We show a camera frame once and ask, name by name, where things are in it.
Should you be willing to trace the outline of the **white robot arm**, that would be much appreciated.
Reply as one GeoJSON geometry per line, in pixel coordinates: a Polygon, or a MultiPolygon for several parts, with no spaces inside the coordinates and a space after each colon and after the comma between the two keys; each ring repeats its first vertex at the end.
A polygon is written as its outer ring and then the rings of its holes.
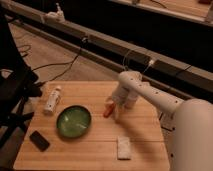
{"type": "Polygon", "coordinates": [[[142,81],[138,71],[123,71],[111,99],[116,105],[136,101],[140,95],[173,119],[170,171],[213,171],[213,104],[183,100],[142,81]]]}

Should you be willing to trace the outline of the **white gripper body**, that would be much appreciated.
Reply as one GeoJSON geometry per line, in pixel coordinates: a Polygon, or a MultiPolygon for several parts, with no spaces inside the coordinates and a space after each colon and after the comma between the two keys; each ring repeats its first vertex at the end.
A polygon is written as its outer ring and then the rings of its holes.
{"type": "Polygon", "coordinates": [[[129,94],[129,90],[121,85],[118,85],[112,93],[112,100],[117,105],[123,105],[126,101],[126,98],[129,94]]]}

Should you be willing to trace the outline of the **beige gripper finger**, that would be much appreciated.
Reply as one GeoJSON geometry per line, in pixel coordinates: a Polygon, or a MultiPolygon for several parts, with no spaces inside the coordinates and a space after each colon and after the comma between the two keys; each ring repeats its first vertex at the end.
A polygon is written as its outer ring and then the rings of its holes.
{"type": "Polygon", "coordinates": [[[106,101],[105,101],[105,106],[106,107],[109,107],[110,105],[112,105],[114,102],[113,102],[113,100],[112,100],[112,98],[111,97],[108,97],[107,99],[106,99],[106,101]]]}
{"type": "Polygon", "coordinates": [[[114,109],[114,119],[115,120],[118,120],[119,119],[119,116],[120,116],[120,106],[115,106],[115,109],[114,109]]]}

